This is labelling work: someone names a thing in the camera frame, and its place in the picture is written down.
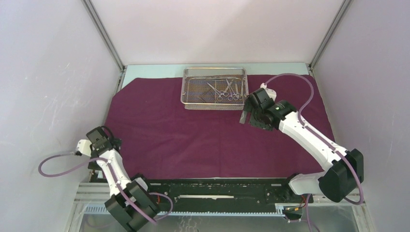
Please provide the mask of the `maroon surgical wrap cloth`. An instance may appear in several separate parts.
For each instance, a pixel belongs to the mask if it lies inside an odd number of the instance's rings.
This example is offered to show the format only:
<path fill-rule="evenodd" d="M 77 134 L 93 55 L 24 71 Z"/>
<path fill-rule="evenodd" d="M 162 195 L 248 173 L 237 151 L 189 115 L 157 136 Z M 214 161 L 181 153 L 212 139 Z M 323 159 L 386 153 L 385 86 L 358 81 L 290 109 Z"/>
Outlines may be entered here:
<path fill-rule="evenodd" d="M 181 78 L 136 78 L 113 97 L 105 124 L 122 140 L 128 175 L 268 178 L 321 171 L 287 135 L 241 124 L 241 111 L 185 109 L 181 87 Z"/>

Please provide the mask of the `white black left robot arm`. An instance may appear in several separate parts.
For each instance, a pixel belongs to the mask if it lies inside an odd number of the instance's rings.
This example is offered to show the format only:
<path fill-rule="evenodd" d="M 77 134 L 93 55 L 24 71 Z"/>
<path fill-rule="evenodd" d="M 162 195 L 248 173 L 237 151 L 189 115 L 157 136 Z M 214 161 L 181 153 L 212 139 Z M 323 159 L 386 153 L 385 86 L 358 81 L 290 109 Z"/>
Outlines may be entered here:
<path fill-rule="evenodd" d="M 128 232 L 136 232 L 149 222 L 157 225 L 154 217 L 159 207 L 152 198 L 153 188 L 129 178 L 122 156 L 108 139 L 90 141 L 86 148 L 107 180 L 110 197 L 104 205 L 111 216 Z"/>

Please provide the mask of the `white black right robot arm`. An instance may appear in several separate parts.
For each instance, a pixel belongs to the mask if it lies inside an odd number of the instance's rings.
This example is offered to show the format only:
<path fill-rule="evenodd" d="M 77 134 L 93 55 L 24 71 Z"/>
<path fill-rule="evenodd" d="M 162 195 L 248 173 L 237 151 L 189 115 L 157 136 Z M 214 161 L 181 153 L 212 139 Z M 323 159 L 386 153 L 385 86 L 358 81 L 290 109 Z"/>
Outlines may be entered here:
<path fill-rule="evenodd" d="M 293 174 L 281 189 L 282 198 L 294 202 L 304 194 L 323 194 L 333 202 L 346 200 L 364 203 L 364 156 L 357 150 L 346 150 L 308 123 L 289 102 L 275 102 L 266 94 L 246 97 L 240 123 L 250 114 L 250 125 L 272 131 L 276 129 L 296 141 L 320 165 L 322 171 Z"/>

